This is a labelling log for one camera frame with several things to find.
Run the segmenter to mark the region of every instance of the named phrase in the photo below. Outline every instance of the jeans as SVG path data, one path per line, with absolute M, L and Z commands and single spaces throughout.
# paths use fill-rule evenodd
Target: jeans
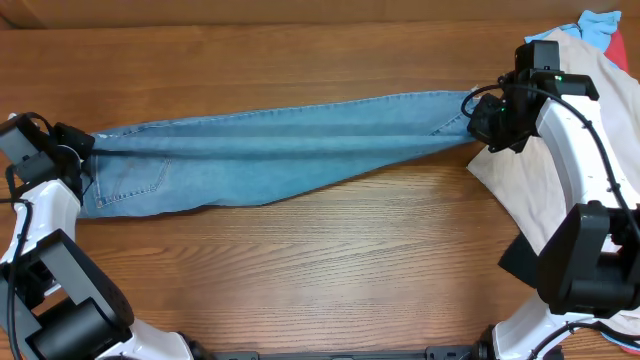
M 472 140 L 460 113 L 467 94 L 407 93 L 93 134 L 94 182 L 81 216 L 263 205 L 432 154 Z

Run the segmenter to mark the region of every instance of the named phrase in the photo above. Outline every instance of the wood grain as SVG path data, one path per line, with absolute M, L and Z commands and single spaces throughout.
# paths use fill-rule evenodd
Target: wood grain
M 186 116 L 469 89 L 558 21 L 0 32 L 0 114 L 87 131 Z M 640 22 L 623 22 L 633 70 Z M 138 317 L 216 351 L 471 343 L 531 294 L 495 264 L 518 230 L 469 144 L 254 208 L 80 221 Z M 3 184 L 2 195 L 6 195 Z M 6 246 L 14 216 L 0 208 Z M 599 335 L 569 359 L 626 355 Z M 0 359 L 8 359 L 0 339 Z

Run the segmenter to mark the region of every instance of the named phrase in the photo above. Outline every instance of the denim pants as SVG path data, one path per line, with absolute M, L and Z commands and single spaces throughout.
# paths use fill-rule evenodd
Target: denim pants
M 93 134 L 94 182 L 81 216 L 263 205 L 432 154 L 472 140 L 460 113 L 467 94 L 406 93 Z

